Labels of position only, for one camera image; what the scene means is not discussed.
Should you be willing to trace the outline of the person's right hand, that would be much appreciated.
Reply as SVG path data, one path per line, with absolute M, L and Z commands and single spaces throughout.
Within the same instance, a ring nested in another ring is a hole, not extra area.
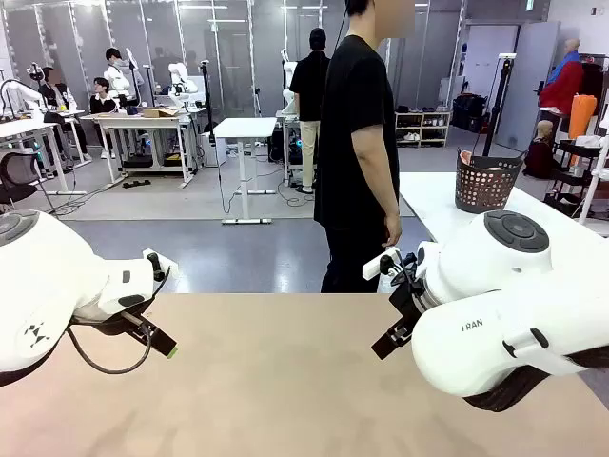
M 403 233 L 400 214 L 390 213 L 385 216 L 386 240 L 383 242 L 385 248 L 395 247 Z

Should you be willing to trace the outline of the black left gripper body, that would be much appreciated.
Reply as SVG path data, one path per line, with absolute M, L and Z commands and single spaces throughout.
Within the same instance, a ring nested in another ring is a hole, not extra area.
M 73 316 L 70 323 L 75 326 L 92 327 L 106 336 L 127 334 L 135 340 L 146 340 L 146 332 L 152 335 L 156 327 L 139 314 L 126 311 L 110 316 L 106 321 L 98 322 Z

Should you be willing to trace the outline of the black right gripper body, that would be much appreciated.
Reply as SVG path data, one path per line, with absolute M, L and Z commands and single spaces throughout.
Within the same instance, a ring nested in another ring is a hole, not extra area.
M 425 286 L 421 280 L 404 279 L 389 296 L 389 302 L 401 318 L 392 326 L 396 333 L 410 333 L 426 311 L 423 302 Z

